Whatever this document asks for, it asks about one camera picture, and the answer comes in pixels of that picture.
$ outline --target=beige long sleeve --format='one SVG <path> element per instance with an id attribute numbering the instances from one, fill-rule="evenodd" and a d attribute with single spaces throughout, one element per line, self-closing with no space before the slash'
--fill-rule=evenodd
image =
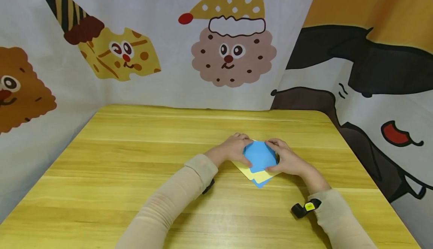
<path id="1" fill-rule="evenodd" d="M 160 249 L 171 224 L 218 172 L 205 155 L 185 163 L 146 201 L 116 245 L 117 249 Z"/>
<path id="2" fill-rule="evenodd" d="M 185 163 L 146 201 L 116 245 L 117 249 L 161 249 L 174 220 L 210 184 L 217 167 L 199 154 Z M 351 213 L 336 190 L 309 197 L 322 204 L 315 210 L 320 226 L 328 234 L 333 249 L 373 249 L 374 243 Z"/>
<path id="3" fill-rule="evenodd" d="M 314 210 L 317 223 L 328 235 L 333 249 L 376 249 L 373 241 L 353 216 L 342 195 L 334 189 L 308 197 L 322 201 Z"/>

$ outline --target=cartoon mouth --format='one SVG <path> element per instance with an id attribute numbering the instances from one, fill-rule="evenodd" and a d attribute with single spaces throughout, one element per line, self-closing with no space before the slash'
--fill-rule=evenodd
<path id="1" fill-rule="evenodd" d="M 12 100 L 10 100 L 10 101 L 0 100 L 0 106 L 9 106 L 9 105 L 13 104 L 16 100 L 17 100 L 17 98 L 12 98 Z"/>
<path id="2" fill-rule="evenodd" d="M 416 143 L 412 140 L 408 132 L 399 130 L 395 126 L 395 121 L 387 121 L 381 127 L 382 135 L 388 143 L 394 146 L 404 147 L 414 144 L 415 146 L 423 146 L 424 141 Z"/>
<path id="3" fill-rule="evenodd" d="M 123 63 L 123 67 L 128 67 L 129 69 L 132 69 L 134 67 L 134 64 L 132 64 L 131 66 L 128 65 L 128 63 Z"/>
<path id="4" fill-rule="evenodd" d="M 228 66 L 227 67 L 227 63 L 224 63 L 222 66 L 221 66 L 221 68 L 222 69 L 224 69 L 224 68 L 226 68 L 226 69 L 231 69 L 231 68 L 233 68 L 235 65 L 234 64 L 232 64 L 231 66 Z"/>

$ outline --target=wood grain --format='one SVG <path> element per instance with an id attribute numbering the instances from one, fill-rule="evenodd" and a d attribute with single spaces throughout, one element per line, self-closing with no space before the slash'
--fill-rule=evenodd
<path id="1" fill-rule="evenodd" d="M 316 166 L 379 248 L 419 248 L 331 121 L 314 111 L 100 109 L 0 226 L 1 248 L 113 248 L 146 199 L 183 163 L 234 132 L 279 137 Z M 177 218 L 166 248 L 330 248 L 313 214 L 295 220 L 302 181 L 257 189 L 225 162 Z"/>

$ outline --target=blue paper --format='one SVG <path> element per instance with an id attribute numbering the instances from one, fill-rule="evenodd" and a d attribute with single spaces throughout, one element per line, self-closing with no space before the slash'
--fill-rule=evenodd
<path id="1" fill-rule="evenodd" d="M 261 189 L 263 186 L 265 186 L 268 181 L 270 181 L 272 178 L 263 181 L 262 183 L 257 183 L 256 180 L 252 180 L 252 182 L 257 186 L 257 188 Z"/>
<path id="2" fill-rule="evenodd" d="M 251 173 L 264 171 L 267 167 L 276 166 L 276 154 L 263 141 L 254 141 L 245 147 L 243 155 L 250 160 L 253 167 Z"/>

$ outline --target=left hand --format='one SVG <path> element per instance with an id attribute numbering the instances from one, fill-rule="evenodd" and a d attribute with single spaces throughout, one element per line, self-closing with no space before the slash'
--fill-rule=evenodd
<path id="1" fill-rule="evenodd" d="M 251 140 L 248 135 L 235 133 L 229 136 L 224 143 L 205 152 L 205 155 L 216 167 L 219 167 L 226 160 L 239 161 L 248 167 L 252 167 L 251 162 L 242 154 L 243 149 L 252 142 L 253 140 Z"/>

